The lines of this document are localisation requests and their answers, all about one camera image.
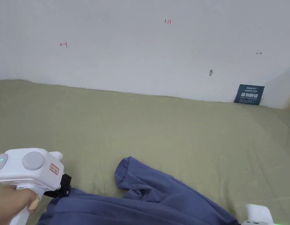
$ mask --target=green bed sheet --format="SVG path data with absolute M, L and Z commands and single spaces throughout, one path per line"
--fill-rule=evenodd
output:
M 0 153 L 31 147 L 62 152 L 72 186 L 89 193 L 121 197 L 113 173 L 131 155 L 240 222 L 253 203 L 290 224 L 290 111 L 0 80 Z

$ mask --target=white device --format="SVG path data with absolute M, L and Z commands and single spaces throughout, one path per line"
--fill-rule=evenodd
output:
M 29 188 L 40 198 L 45 191 L 60 189 L 64 166 L 60 163 L 62 153 L 45 149 L 10 149 L 0 154 L 0 183 L 13 185 L 16 189 Z M 10 225 L 25 225 L 29 212 L 25 207 Z
M 273 222 L 270 210 L 266 206 L 247 204 L 246 211 L 248 220 L 242 225 L 279 225 Z

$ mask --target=hand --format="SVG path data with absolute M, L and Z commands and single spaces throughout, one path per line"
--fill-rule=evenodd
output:
M 15 190 L 5 186 L 0 190 L 0 225 L 8 225 L 13 217 L 28 206 L 30 214 L 35 212 L 39 196 L 31 189 Z

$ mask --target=gray knob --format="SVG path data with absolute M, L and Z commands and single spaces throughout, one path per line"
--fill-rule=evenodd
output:
M 29 171 L 36 171 L 41 168 L 44 163 L 44 156 L 37 151 L 31 151 L 24 155 L 22 164 Z

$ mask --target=red label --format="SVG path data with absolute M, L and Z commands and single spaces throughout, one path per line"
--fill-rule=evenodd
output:
M 57 168 L 54 164 L 50 165 L 50 170 L 54 172 L 56 175 L 59 174 L 59 168 Z

